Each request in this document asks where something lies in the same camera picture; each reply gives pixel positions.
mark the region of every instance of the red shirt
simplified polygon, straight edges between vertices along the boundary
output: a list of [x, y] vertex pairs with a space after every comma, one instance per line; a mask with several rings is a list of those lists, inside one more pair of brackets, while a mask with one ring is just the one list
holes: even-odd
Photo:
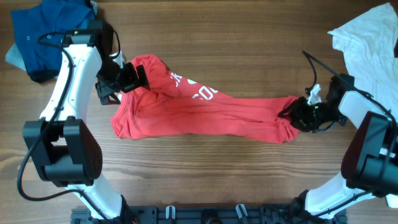
[[296, 96], [233, 98], [166, 69], [155, 55], [141, 55], [150, 90], [123, 93], [111, 118], [119, 138], [141, 139], [176, 134], [233, 134], [265, 142], [292, 141], [299, 130], [277, 114]]

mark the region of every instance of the red t-shirt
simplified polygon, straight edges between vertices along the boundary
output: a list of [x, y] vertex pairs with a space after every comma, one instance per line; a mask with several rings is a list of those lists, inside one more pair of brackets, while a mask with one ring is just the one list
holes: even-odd
[[233, 98], [166, 69], [155, 55], [141, 55], [150, 90], [123, 93], [111, 118], [119, 138], [141, 139], [176, 134], [233, 134], [265, 142], [291, 141], [299, 132], [277, 114], [296, 96]]

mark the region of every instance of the folded white fabric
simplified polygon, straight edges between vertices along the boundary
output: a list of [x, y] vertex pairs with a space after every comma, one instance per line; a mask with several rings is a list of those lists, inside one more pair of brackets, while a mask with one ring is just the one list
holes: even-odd
[[394, 58], [398, 18], [390, 3], [372, 8], [328, 34], [333, 35], [333, 48], [343, 52], [355, 87], [372, 94], [398, 119], [398, 59]]

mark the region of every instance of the blue cloth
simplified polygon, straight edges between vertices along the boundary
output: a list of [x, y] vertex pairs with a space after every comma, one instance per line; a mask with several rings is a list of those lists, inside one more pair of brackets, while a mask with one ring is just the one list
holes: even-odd
[[[43, 0], [32, 9], [11, 12], [14, 38], [30, 78], [44, 82], [58, 75], [62, 53], [58, 49], [37, 43], [48, 32], [85, 29], [95, 19], [94, 10], [84, 0]], [[63, 35], [49, 35], [42, 41], [61, 44]]]

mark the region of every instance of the wood grain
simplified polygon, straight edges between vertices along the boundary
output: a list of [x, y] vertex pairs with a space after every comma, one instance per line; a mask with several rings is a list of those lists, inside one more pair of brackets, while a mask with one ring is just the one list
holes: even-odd
[[[10, 11], [0, 7], [0, 223], [68, 223], [83, 204], [67, 195], [28, 202], [16, 190], [26, 153], [25, 121], [36, 120], [55, 82], [37, 84], [4, 62], [13, 43]], [[326, 32], [381, 4], [380, 1], [154, 1], [99, 3], [118, 31], [127, 58], [158, 55], [174, 72], [235, 97], [304, 95], [313, 81], [306, 50], [338, 72], [341, 52]], [[318, 69], [323, 95], [331, 75]], [[236, 136], [183, 135], [139, 141], [117, 139], [109, 118], [117, 106], [101, 106], [91, 94], [88, 127], [104, 155], [103, 173], [130, 205], [287, 203], [338, 173], [355, 129], [300, 133], [293, 142], [267, 144]], [[31, 195], [59, 191], [39, 180], [33, 163], [24, 175]], [[384, 199], [348, 210], [349, 223], [395, 223]]]

